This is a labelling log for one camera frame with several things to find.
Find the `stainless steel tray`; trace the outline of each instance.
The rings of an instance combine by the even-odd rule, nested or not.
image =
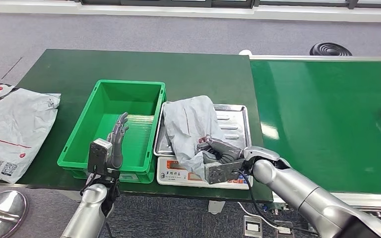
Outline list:
[[[164,127],[164,105],[161,106],[161,113],[158,119],[157,133],[154,142],[154,155],[164,157],[174,157],[166,128]],[[226,141],[239,147],[245,148],[252,145],[251,132],[249,130],[248,110],[243,105],[214,104],[217,112],[218,124],[226,136]]]

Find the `gray polybag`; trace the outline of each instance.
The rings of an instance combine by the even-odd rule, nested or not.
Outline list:
[[[207,152],[198,152],[196,146],[206,136],[225,140],[211,99],[198,96],[167,103],[163,113],[167,136],[179,164],[205,180],[203,153]]]
[[[0,83],[0,180],[14,184],[27,171],[55,122],[60,96]]]

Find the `floor socket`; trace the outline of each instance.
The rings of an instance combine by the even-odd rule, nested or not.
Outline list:
[[[245,236],[262,238],[262,220],[259,217],[244,216]]]

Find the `green bin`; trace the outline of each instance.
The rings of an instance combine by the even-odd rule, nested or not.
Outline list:
[[[162,82],[99,80],[58,159],[74,178],[87,178],[88,150],[97,138],[106,139],[119,115],[128,112],[129,130],[122,144],[120,181],[151,183],[152,148],[161,104],[166,101]]]

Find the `floor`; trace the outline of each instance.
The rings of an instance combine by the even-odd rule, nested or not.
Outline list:
[[[47,48],[206,54],[249,49],[253,54],[307,55],[318,42],[341,44],[355,56],[381,56],[381,23],[0,14],[0,81],[19,82]],[[77,203],[57,191],[16,189],[30,198],[30,213],[13,237],[59,237]],[[110,225],[118,238],[243,237],[237,203],[227,202],[217,215],[207,213],[207,206],[204,200],[122,196]],[[245,206],[253,212],[251,204]],[[268,215],[300,221],[291,211]],[[274,237],[266,226],[263,232]],[[107,237],[106,231],[101,237]]]

